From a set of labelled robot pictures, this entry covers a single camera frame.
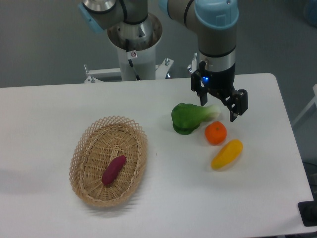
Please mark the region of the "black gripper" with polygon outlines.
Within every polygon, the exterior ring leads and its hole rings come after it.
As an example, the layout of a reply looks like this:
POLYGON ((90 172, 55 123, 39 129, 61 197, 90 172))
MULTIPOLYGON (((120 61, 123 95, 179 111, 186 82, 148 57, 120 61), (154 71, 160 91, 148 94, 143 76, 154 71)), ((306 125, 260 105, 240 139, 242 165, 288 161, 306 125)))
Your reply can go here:
POLYGON ((229 120, 234 122, 248 109, 248 92, 235 90, 235 64, 225 71, 213 72, 205 69, 206 62, 199 63, 198 69, 191 74, 191 90, 197 93, 200 104, 208 101, 207 93, 225 102, 230 111, 229 120))

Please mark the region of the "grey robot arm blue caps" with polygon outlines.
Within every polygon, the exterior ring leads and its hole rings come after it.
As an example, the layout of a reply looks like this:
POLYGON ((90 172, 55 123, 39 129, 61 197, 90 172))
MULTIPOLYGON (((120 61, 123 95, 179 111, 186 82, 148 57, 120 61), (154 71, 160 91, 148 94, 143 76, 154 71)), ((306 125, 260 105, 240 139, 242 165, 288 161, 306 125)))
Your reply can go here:
MULTIPOLYGON (((208 95, 220 99, 234 121, 248 109, 247 91, 233 86, 238 2, 161 0, 158 4, 170 19, 197 36, 199 54, 192 63, 191 90, 201 105, 208 95)), ((107 32, 117 48, 122 80, 154 79, 162 25, 149 12, 146 0, 82 0, 78 8, 87 25, 94 32, 107 32)))

